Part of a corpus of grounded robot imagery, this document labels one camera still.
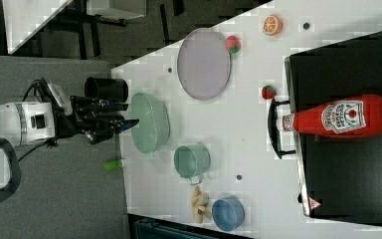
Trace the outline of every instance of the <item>beige toy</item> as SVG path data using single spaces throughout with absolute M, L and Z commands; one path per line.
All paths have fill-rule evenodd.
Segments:
M 194 188 L 194 193 L 192 195 L 192 215 L 197 223 L 203 223 L 203 215 L 208 217 L 212 216 L 212 212 L 207 208 L 207 203 L 209 202 L 209 194 L 202 193 L 200 187 L 196 186 Z

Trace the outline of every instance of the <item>blue bowl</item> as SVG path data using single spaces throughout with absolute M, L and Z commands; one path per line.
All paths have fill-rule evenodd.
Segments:
M 212 208 L 213 220 L 222 231 L 233 231 L 244 221 L 243 204 L 235 197 L 217 200 Z

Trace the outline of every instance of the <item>ketchup label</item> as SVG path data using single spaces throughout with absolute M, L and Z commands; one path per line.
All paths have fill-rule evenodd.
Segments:
M 321 121 L 327 130 L 335 133 L 366 127 L 363 109 L 361 101 L 340 101 L 324 109 Z
M 287 116 L 283 117 L 283 125 L 284 125 L 285 131 L 295 131 L 295 129 L 293 128 L 294 117 L 295 117 L 294 114 L 287 115 Z

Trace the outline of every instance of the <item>teal cup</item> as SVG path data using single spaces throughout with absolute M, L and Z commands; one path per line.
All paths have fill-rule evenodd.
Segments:
M 194 186 L 201 183 L 203 173 L 209 169 L 210 154 L 201 143 L 183 145 L 176 149 L 174 163 L 179 175 L 189 179 Z M 193 182 L 194 177 L 198 177 L 198 182 Z

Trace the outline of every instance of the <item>gray floor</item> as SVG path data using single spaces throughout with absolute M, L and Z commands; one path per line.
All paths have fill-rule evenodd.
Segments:
M 93 57 L 90 34 L 86 34 L 90 59 L 118 66 L 166 46 L 160 15 L 164 4 L 170 41 L 178 41 L 191 31 L 211 27 L 261 5 L 258 0 L 183 0 L 185 12 L 174 16 L 172 0 L 147 0 L 147 16 L 129 20 L 126 27 L 98 24 L 101 55 Z M 80 57 L 75 33 L 41 33 L 44 57 Z
M 20 102 L 42 77 L 82 96 L 86 78 L 108 70 L 104 61 L 0 57 L 0 105 Z M 30 148 L 16 148 L 17 156 Z M 128 238 L 122 170 L 102 167 L 114 157 L 114 139 L 90 145 L 84 135 L 29 154 L 20 162 L 18 190 L 0 203 L 0 239 Z

